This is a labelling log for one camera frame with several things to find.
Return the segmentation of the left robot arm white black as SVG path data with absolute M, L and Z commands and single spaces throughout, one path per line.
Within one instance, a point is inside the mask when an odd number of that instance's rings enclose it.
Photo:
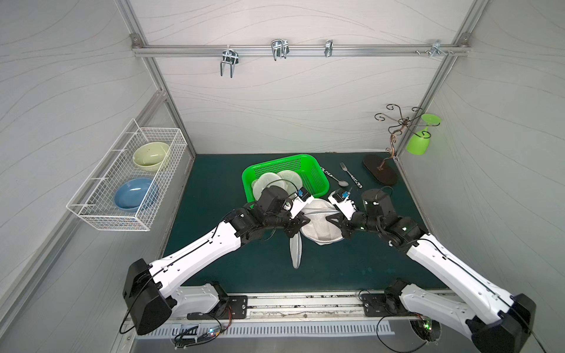
M 282 229 L 293 238 L 309 223 L 303 208 L 313 200 L 305 188 L 290 196 L 280 187 L 269 186 L 259 200 L 230 211 L 209 233 L 181 250 L 152 263 L 144 259 L 132 263 L 122 291 L 132 329 L 146 335 L 177 312 L 213 311 L 222 297 L 218 288 L 203 285 L 191 295 L 181 294 L 179 287 L 220 257 L 261 238 L 268 229 Z

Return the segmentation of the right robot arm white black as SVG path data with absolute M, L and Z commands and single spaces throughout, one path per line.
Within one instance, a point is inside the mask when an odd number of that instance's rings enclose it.
M 441 297 L 397 280 L 385 290 L 385 308 L 393 316 L 419 314 L 459 332 L 480 352 L 520 352 L 533 335 L 536 303 L 511 294 L 481 276 L 410 217 L 397 215 L 390 195 L 371 189 L 362 195 L 363 210 L 339 189 L 328 197 L 338 210 L 327 217 L 348 238 L 371 232 L 440 279 L 458 297 Z

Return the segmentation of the white mesh laundry bag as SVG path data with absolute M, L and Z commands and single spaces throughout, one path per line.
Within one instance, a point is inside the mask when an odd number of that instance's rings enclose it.
M 292 266 L 295 269 L 300 267 L 302 259 L 303 236 L 320 246 L 344 240 L 341 230 L 326 219 L 327 216 L 338 213 L 338 210 L 328 201 L 315 199 L 303 208 L 303 213 L 310 219 L 310 222 L 303 226 L 289 241 Z

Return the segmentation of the green plastic basket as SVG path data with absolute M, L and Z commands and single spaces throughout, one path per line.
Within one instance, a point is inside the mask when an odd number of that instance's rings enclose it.
M 247 167 L 242 182 L 248 202 L 255 201 L 267 186 L 279 186 L 289 193 L 305 188 L 313 197 L 321 198 L 330 184 L 317 159 L 309 154 L 283 157 Z

